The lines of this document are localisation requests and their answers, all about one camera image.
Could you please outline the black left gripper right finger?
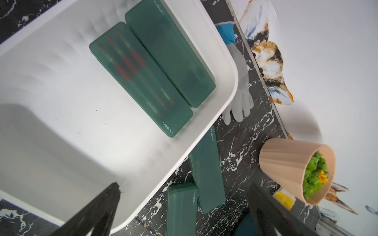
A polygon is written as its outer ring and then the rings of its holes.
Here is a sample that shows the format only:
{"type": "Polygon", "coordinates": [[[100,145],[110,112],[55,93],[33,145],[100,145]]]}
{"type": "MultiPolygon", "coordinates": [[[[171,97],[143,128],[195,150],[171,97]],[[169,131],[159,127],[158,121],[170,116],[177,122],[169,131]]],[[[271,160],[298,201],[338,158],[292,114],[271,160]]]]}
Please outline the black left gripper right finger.
{"type": "Polygon", "coordinates": [[[316,235],[259,185],[252,183],[247,197],[258,236],[316,235]]]}

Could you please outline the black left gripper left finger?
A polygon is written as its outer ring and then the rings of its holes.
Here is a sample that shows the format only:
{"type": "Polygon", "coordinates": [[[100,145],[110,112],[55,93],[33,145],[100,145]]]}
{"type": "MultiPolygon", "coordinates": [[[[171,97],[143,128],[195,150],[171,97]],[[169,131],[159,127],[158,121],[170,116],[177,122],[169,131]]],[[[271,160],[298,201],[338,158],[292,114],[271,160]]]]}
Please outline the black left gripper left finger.
{"type": "Polygon", "coordinates": [[[114,182],[52,236],[109,236],[120,200],[119,185],[114,182]]]}

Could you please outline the teal storage box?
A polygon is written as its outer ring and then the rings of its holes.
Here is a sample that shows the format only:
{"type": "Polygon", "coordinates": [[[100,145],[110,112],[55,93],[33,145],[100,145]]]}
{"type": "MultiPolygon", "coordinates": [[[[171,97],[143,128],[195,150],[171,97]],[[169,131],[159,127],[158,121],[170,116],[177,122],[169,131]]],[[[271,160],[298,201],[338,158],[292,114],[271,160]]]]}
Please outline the teal storage box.
{"type": "Polygon", "coordinates": [[[233,236],[258,236],[256,221],[250,213],[242,219],[233,236]]]}

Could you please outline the green pencil case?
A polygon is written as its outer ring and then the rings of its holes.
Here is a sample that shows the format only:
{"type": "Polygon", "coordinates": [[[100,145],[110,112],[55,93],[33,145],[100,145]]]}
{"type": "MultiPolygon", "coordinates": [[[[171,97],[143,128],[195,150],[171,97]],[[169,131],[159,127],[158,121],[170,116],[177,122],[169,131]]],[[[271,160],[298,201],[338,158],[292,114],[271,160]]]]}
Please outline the green pencil case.
{"type": "Polygon", "coordinates": [[[168,188],[167,236],[194,236],[198,189],[194,183],[172,185],[168,188]]]}
{"type": "Polygon", "coordinates": [[[185,101],[199,107],[216,85],[170,10],[162,1],[143,0],[125,14],[125,21],[185,101]]]}
{"type": "Polygon", "coordinates": [[[226,201],[215,128],[211,127],[189,154],[202,212],[207,214],[226,201]]]}
{"type": "Polygon", "coordinates": [[[173,138],[193,116],[186,101],[124,22],[95,39],[89,49],[168,137],[173,138]]]}

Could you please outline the white storage tray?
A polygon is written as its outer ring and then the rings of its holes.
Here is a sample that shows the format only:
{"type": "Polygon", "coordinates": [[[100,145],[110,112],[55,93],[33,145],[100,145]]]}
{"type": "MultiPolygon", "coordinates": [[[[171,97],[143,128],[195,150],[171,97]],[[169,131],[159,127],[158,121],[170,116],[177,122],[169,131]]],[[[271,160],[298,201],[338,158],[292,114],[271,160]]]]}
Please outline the white storage tray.
{"type": "Polygon", "coordinates": [[[215,90],[169,138],[90,52],[136,1],[61,1],[1,44],[1,198],[65,224],[111,183],[123,229],[181,165],[237,88],[237,70],[200,1],[164,1],[215,90]]]}

